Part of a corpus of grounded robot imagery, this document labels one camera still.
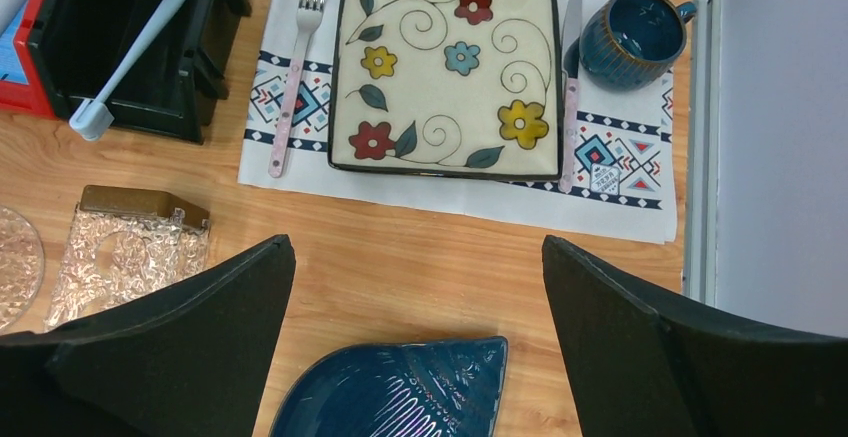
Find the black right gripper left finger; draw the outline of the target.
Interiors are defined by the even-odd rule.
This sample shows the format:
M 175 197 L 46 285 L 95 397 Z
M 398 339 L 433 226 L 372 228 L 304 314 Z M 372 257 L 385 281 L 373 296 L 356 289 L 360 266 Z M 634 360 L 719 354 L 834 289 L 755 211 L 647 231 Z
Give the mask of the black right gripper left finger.
M 277 235 L 176 284 L 1 339 L 5 436 L 248 436 L 296 269 Z

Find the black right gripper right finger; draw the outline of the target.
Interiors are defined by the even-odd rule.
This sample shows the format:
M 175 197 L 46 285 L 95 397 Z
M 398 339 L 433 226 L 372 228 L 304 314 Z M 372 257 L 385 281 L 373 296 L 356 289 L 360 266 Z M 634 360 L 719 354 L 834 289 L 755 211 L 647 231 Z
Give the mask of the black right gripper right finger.
M 843 436 L 847 342 L 699 303 L 556 236 L 543 278 L 586 436 Z

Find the clear textured toiletry holder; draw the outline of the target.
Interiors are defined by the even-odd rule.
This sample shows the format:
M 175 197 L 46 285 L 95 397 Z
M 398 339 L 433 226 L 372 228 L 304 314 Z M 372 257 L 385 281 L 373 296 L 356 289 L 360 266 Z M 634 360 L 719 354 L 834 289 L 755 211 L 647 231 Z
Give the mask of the clear textured toiletry holder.
M 44 328 L 117 307 L 204 270 L 211 216 L 161 190 L 87 185 Z

